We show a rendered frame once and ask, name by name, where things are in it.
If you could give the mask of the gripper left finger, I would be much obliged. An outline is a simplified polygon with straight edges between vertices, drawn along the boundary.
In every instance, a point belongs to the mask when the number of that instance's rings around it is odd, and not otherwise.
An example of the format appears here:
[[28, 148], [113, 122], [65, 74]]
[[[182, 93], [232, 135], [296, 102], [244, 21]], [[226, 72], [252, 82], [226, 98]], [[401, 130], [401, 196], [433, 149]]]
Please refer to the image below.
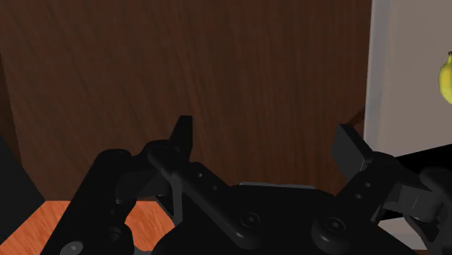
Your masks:
[[136, 201], [153, 196], [174, 229], [151, 255], [239, 255], [261, 245], [260, 219], [232, 188], [201, 163], [191, 162], [193, 119], [178, 118], [167, 140], [132, 155], [101, 152], [55, 227], [41, 255], [143, 255], [126, 218]]

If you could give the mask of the dark brown wooden cabinet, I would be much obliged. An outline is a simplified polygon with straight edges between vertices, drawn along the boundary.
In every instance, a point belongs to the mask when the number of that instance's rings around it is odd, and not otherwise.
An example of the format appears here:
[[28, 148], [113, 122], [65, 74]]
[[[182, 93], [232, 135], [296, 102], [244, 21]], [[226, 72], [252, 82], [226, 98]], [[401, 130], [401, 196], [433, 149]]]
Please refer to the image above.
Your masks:
[[22, 163], [72, 198], [95, 156], [193, 117], [225, 182], [344, 185], [338, 124], [365, 104], [372, 0], [0, 0]]

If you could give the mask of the yellow banana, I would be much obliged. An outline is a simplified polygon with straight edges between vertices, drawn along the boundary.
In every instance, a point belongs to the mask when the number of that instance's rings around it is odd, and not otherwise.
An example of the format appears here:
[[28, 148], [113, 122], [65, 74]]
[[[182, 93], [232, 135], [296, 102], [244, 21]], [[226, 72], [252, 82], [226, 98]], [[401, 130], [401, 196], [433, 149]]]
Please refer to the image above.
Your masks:
[[448, 52], [447, 60], [439, 70], [438, 84], [442, 97], [452, 105], [452, 51]]

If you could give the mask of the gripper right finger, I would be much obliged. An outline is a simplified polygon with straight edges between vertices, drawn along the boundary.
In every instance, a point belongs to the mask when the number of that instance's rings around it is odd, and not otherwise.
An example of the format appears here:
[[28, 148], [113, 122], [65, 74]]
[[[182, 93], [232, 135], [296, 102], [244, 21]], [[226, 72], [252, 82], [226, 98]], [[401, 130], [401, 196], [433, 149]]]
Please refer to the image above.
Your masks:
[[347, 180], [313, 221], [311, 236], [326, 255], [416, 255], [379, 222], [403, 215], [430, 255], [452, 255], [452, 144], [394, 157], [373, 151], [350, 125], [337, 126], [332, 157]]

